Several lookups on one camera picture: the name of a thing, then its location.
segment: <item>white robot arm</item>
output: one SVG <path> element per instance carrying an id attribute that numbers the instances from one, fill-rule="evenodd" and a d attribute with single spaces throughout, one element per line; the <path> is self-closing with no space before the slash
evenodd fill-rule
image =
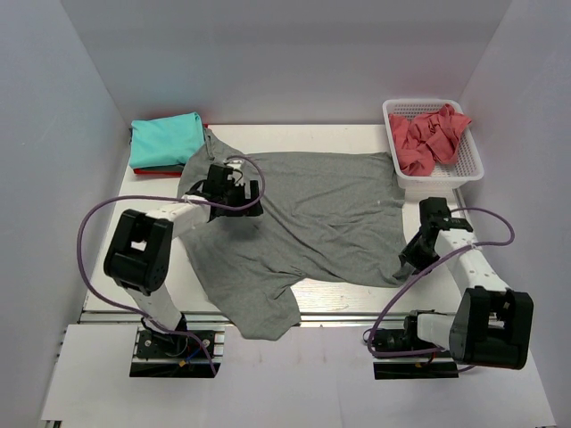
<path id="1" fill-rule="evenodd" d="M 449 350 L 460 364 L 522 368 L 534 311 L 531 297 L 511 290 L 498 277 L 474 245 L 472 226 L 464 218 L 453 218 L 444 198 L 420 202 L 420 223 L 418 233 L 399 256 L 401 272 L 427 269 L 441 256 L 472 245 L 471 250 L 445 261 L 463 293 L 461 303 L 454 315 L 412 312 L 405 320 L 404 334 L 397 337 L 379 330 L 375 351 L 422 350 L 435 345 Z"/>
<path id="2" fill-rule="evenodd" d="M 183 196 L 187 202 L 170 203 L 148 212 L 126 210 L 121 214 L 103 270 L 143 312 L 167 330 L 186 331 L 185 316 L 172 302 L 164 283 L 172 240 L 217 217 L 256 217 L 263 213 L 258 182 L 250 181 L 247 194 L 241 166 L 242 162 L 235 160 L 224 165 L 212 164 L 206 179 Z M 201 202 L 214 202 L 218 206 Z M 142 323 L 166 355 L 180 355 L 185 349 L 185 335 L 165 333 L 144 319 Z"/>

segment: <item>red cloth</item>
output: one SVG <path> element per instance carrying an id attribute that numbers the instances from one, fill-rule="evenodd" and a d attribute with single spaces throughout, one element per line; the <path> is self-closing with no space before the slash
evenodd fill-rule
<path id="1" fill-rule="evenodd" d="M 394 149 L 402 173 L 430 176 L 436 162 L 451 165 L 458 160 L 462 132 L 472 121 L 449 104 L 439 111 L 418 115 L 411 122 L 404 116 L 389 114 Z"/>

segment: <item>teal cloth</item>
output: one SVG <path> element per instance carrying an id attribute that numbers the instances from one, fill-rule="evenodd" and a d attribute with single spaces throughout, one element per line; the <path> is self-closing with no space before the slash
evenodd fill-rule
<path id="1" fill-rule="evenodd" d="M 133 120 L 131 168 L 186 164 L 204 144 L 203 122 L 197 113 L 172 118 Z"/>

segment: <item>laundry basket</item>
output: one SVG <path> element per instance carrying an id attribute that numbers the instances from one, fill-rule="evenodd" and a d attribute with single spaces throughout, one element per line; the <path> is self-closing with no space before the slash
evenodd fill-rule
<path id="1" fill-rule="evenodd" d="M 385 115 L 386 134 L 388 135 L 394 168 L 399 186 L 407 190 L 442 191 L 451 190 L 464 185 L 468 181 L 479 180 L 484 176 L 484 167 L 476 149 L 474 138 L 468 128 L 462 134 L 458 148 L 458 162 L 456 165 L 443 165 L 436 162 L 430 177 L 412 177 L 402 173 L 399 161 L 394 150 L 393 131 L 389 123 L 389 113 L 400 114 L 408 120 L 414 119 L 422 113 L 438 111 L 445 104 L 450 104 L 454 110 L 462 113 L 458 103 L 451 100 L 437 99 L 400 99 L 387 100 L 383 103 Z"/>

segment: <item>cable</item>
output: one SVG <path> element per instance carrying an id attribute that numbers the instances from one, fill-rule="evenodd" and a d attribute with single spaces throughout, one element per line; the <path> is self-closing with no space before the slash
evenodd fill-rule
<path id="1" fill-rule="evenodd" d="M 110 198 L 110 199 L 107 199 L 106 201 L 99 202 L 91 210 L 89 210 L 87 212 L 86 216 L 83 217 L 83 220 L 81 220 L 81 223 L 79 225 L 78 239 L 76 241 L 76 256 L 77 256 L 77 260 L 78 260 L 79 275 L 81 276 L 81 279 L 83 280 L 87 289 L 97 299 L 104 301 L 105 303 L 107 303 L 110 306 L 113 306 L 114 308 L 123 309 L 123 310 L 126 310 L 128 312 L 138 314 L 145 319 L 148 319 L 149 322 L 151 322 L 155 327 L 157 327 L 159 330 L 161 330 L 164 333 L 186 336 L 187 338 L 189 337 L 189 338 L 193 339 L 195 342 L 198 343 L 200 348 L 204 351 L 204 355 L 206 356 L 206 359 L 208 359 L 208 362 L 211 366 L 212 373 L 215 376 L 216 376 L 216 367 L 214 366 L 214 363 L 212 361 L 211 354 L 206 349 L 206 347 L 203 345 L 203 341 L 201 341 L 198 338 L 198 336 L 196 336 L 194 333 L 192 333 L 192 332 L 180 332 L 177 330 L 170 330 L 169 328 L 165 327 L 164 325 L 161 325 L 160 323 L 158 323 L 157 321 L 152 319 L 151 316 L 149 314 L 147 314 L 146 312 L 144 312 L 143 310 L 141 310 L 139 308 L 133 308 L 133 307 L 128 306 L 128 305 L 123 305 L 122 303 L 118 303 L 117 301 L 111 300 L 111 299 L 103 296 L 99 291 L 97 291 L 95 289 L 95 287 L 91 284 L 91 281 L 89 281 L 89 277 L 87 276 L 86 268 L 84 266 L 84 261 L 83 261 L 83 235 L 85 233 L 87 222 L 97 211 L 99 211 L 102 207 L 109 205 L 110 203 L 115 203 L 118 201 L 146 200 L 146 201 L 187 202 L 187 203 L 190 202 L 190 203 L 195 203 L 198 205 L 210 205 L 211 207 L 222 208 L 223 210 L 230 210 L 230 211 L 247 210 L 248 208 L 250 208 L 253 205 L 255 205 L 256 203 L 258 203 L 260 201 L 260 199 L 262 198 L 262 196 L 264 195 L 264 193 L 266 192 L 266 179 L 265 179 L 263 173 L 261 172 L 260 167 L 258 167 L 258 165 L 253 160 L 251 160 L 250 158 L 247 158 L 246 156 L 235 154 L 232 156 L 228 156 L 227 159 L 242 159 L 244 161 L 248 161 L 256 169 L 256 171 L 258 172 L 258 174 L 260 176 L 260 181 L 261 181 L 260 194 L 258 195 L 258 197 L 256 199 L 254 199 L 253 201 L 251 201 L 249 203 L 246 203 L 245 205 L 243 205 L 241 207 L 229 207 L 227 205 L 222 205 L 222 204 L 215 203 L 215 202 L 193 201 L 193 200 L 188 201 L 188 200 L 179 199 L 179 198 L 169 198 L 166 196 L 147 196 L 147 195 L 142 195 L 142 194 L 136 194 L 136 195 L 130 194 L 130 195 L 124 195 L 124 196 L 115 196 L 114 198 Z"/>
<path id="2" fill-rule="evenodd" d="M 186 337 L 186 343 L 185 346 L 183 347 L 183 349 L 176 355 L 171 355 L 171 354 L 167 354 L 166 352 L 164 353 L 164 355 L 166 355 L 167 357 L 179 357 L 183 354 L 183 352 L 186 350 L 186 348 L 188 348 L 188 338 Z"/>
<path id="3" fill-rule="evenodd" d="M 501 241 L 501 242 L 482 241 L 480 243 L 472 243 L 469 245 L 465 245 L 465 246 L 460 247 L 457 250 L 451 251 L 448 254 L 446 254 L 445 256 L 439 258 L 432 265 L 430 265 L 426 269 L 423 269 L 418 275 L 414 276 L 386 304 L 385 308 L 381 311 L 377 320 L 375 321 L 373 326 L 370 328 L 370 333 L 369 333 L 368 339 L 367 339 L 367 349 L 373 357 L 375 357 L 375 358 L 415 357 L 418 355 L 425 355 L 425 354 L 430 354 L 432 352 L 441 351 L 440 348 L 431 348 L 428 350 L 403 350 L 403 351 L 393 351 L 393 352 L 379 352 L 379 351 L 376 351 L 373 349 L 373 338 L 377 334 L 377 330 L 381 324 L 381 321 L 383 321 L 383 318 L 386 317 L 386 314 L 388 314 L 389 310 L 391 310 L 391 308 L 394 306 L 394 303 L 396 303 L 398 301 L 398 299 L 400 299 L 405 292 L 410 290 L 410 288 L 412 288 L 412 286 L 414 284 L 416 284 L 422 277 L 428 275 L 433 269 L 439 267 L 440 265 L 442 265 L 446 261 L 450 260 L 454 256 L 457 256 L 459 254 L 463 254 L 467 251 L 472 250 L 474 247 L 485 247 L 485 246 L 505 247 L 506 245 L 510 245 L 511 243 L 514 242 L 514 239 L 516 237 L 516 232 L 514 231 L 513 226 L 504 217 L 502 217 L 500 214 L 496 214 L 495 212 L 492 212 L 490 210 L 486 210 L 484 208 L 476 208 L 476 207 L 457 208 L 455 210 L 451 210 L 451 212 L 457 212 L 457 211 L 480 211 L 480 212 L 485 212 L 486 214 L 489 214 L 493 217 L 496 217 L 498 220 L 500 220 L 508 228 L 509 239 L 507 241 Z M 467 370 L 470 370 L 472 367 L 473 366 L 461 368 L 460 370 L 458 370 L 458 373 L 466 372 Z"/>
<path id="4" fill-rule="evenodd" d="M 193 352 L 192 354 L 190 354 L 189 357 L 185 358 L 185 363 L 190 364 L 190 360 L 193 359 L 194 357 L 196 357 L 198 355 L 198 353 L 201 351 L 201 349 L 197 349 L 195 352 Z"/>

